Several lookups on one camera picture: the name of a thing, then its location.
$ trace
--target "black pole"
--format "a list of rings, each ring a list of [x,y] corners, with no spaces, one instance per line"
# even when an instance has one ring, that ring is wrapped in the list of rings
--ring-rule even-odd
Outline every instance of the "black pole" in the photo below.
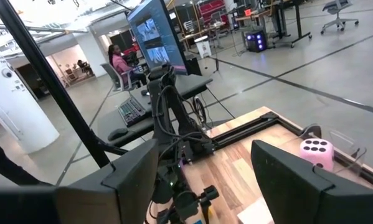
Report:
[[[107,165],[110,161],[99,144],[98,138],[74,105],[9,0],[0,0],[0,18],[98,166],[103,167]]]

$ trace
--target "black mouse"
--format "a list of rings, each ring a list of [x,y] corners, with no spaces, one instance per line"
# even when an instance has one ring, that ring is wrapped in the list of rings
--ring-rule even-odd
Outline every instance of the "black mouse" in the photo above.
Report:
[[[128,133],[128,129],[126,128],[119,128],[119,129],[116,129],[114,131],[112,131],[109,136],[107,137],[107,140],[109,141],[113,141],[113,140],[116,140],[120,137],[123,137],[124,135],[126,135]]]

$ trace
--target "security camera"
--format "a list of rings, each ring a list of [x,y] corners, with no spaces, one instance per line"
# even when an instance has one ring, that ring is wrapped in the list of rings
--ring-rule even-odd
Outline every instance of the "security camera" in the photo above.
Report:
[[[10,71],[9,69],[5,68],[4,70],[2,70],[2,75],[5,77],[5,78],[11,78],[13,76],[12,74],[12,71]]]

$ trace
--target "woman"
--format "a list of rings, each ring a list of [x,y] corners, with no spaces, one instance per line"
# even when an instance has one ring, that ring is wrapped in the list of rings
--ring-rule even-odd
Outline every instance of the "woman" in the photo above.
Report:
[[[123,72],[127,72],[132,70],[131,67],[129,67],[125,60],[121,57],[121,50],[117,45],[110,45],[109,46],[109,62],[111,66],[117,71],[118,74],[120,74],[120,78],[123,80],[124,85],[128,85],[128,79],[126,75],[121,75]],[[148,84],[146,81],[146,77],[142,73],[136,73],[136,72],[131,72],[131,82],[138,80],[140,81],[143,85]]]

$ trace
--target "pink shirt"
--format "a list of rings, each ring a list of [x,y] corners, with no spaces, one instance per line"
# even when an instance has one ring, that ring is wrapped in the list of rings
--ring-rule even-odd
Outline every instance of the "pink shirt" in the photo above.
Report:
[[[129,70],[132,70],[131,67],[129,67],[125,60],[119,56],[119,55],[113,55],[113,67],[117,71],[117,73],[120,75],[120,77],[123,79],[124,84],[128,83],[128,78],[126,74],[121,75],[123,72],[127,72]]]

